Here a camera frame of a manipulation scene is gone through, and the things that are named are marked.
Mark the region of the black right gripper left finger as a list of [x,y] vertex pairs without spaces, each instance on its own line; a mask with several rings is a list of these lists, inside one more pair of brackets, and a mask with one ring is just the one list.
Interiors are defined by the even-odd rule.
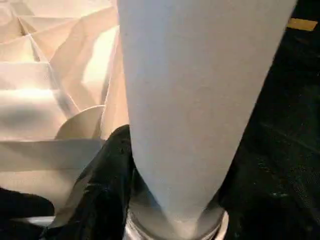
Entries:
[[121,240],[131,196],[134,161],[130,127],[118,127],[76,180],[44,240]]

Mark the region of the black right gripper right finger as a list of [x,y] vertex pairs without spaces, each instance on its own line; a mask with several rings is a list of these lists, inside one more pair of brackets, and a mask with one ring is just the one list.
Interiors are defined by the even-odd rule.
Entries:
[[318,240],[320,226],[298,206],[267,160],[238,150],[217,200],[229,216],[226,240]]

